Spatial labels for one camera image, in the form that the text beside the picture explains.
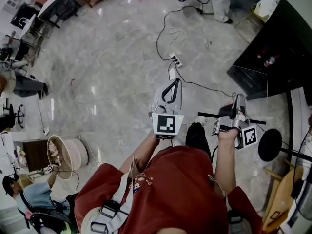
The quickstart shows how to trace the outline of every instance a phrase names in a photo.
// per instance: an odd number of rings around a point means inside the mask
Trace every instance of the blue shirt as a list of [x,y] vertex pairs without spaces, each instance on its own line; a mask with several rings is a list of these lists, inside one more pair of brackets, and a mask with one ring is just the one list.
[[[51,189],[49,186],[48,182],[44,183],[38,183],[38,184],[33,184],[25,187],[23,190],[24,196],[28,203],[30,204],[31,207],[41,207],[41,208],[46,208],[46,209],[55,209],[55,205],[51,200],[50,194],[51,194]],[[23,202],[23,200],[20,197],[20,194],[17,195],[15,198],[15,201],[17,203],[18,209],[25,213],[26,212],[26,206]],[[61,203],[67,207],[63,211],[65,215],[68,215],[70,212],[70,206],[67,200],[61,201]]]

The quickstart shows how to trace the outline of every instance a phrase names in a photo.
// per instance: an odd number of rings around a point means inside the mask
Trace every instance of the bottle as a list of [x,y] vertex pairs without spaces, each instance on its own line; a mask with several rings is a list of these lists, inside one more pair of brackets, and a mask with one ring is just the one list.
[[257,57],[259,58],[259,59],[261,59],[262,58],[262,56],[265,54],[265,52],[266,52],[266,50],[264,49],[264,50],[262,50],[262,53],[261,54],[257,54]]
[[276,55],[275,57],[270,57],[268,60],[264,62],[264,66],[267,68],[271,66],[273,63],[276,62],[276,59],[279,58],[279,55]]

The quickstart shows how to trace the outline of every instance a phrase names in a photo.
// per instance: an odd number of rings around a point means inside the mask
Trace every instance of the hair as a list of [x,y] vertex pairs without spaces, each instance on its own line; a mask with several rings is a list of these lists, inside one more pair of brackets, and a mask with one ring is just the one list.
[[14,194],[14,191],[13,189],[11,188],[11,185],[16,182],[15,179],[9,177],[9,176],[5,176],[3,178],[3,181],[2,181],[2,186],[6,192],[6,194],[9,194],[11,197],[13,197],[13,194]]

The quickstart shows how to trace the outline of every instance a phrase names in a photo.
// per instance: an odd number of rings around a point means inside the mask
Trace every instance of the hand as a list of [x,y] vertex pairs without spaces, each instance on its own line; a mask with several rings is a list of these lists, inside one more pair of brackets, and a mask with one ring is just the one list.
[[228,140],[228,141],[235,141],[236,137],[238,135],[238,130],[236,128],[232,128],[228,132],[219,132],[219,140]]
[[57,164],[56,162],[52,162],[52,166],[53,166],[53,171],[56,171],[56,172],[59,171],[59,164]]

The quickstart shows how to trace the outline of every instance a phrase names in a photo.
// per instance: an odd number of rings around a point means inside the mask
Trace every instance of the tiled floor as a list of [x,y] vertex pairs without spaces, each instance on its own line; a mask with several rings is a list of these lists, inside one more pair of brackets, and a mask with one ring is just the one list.
[[[29,71],[49,84],[50,95],[39,102],[44,127],[50,134],[80,134],[89,154],[101,162],[120,166],[150,131],[148,112],[155,90],[168,80],[169,62],[156,52],[156,38],[163,27],[167,12],[184,5],[196,5],[195,0],[181,4],[177,0],[107,0],[94,8],[83,7],[78,17],[55,29],[41,48],[40,55]],[[231,11],[234,24],[248,12]],[[243,22],[221,24],[213,16],[200,16],[193,8],[171,13],[167,29],[174,27],[187,34],[182,43],[168,44],[173,35],[166,30],[160,37],[163,56],[168,50],[179,56],[186,80],[222,89],[226,93],[241,89],[226,74],[259,28]],[[182,110],[184,125],[178,139],[184,141],[187,127],[198,111],[217,113],[231,98],[191,84],[183,85]],[[42,135],[37,97],[19,99],[26,107],[26,127],[29,135]],[[265,129],[275,127],[287,141],[288,113],[283,95],[251,101],[248,114],[268,121]],[[211,149],[217,137],[211,137],[214,119],[205,127]],[[97,167],[89,155],[88,165],[78,171],[81,189]],[[281,169],[281,157],[266,163],[260,160],[257,146],[237,151],[236,179],[258,212],[263,210],[270,177],[262,168]],[[69,182],[58,179],[62,193],[74,193],[74,176]]]

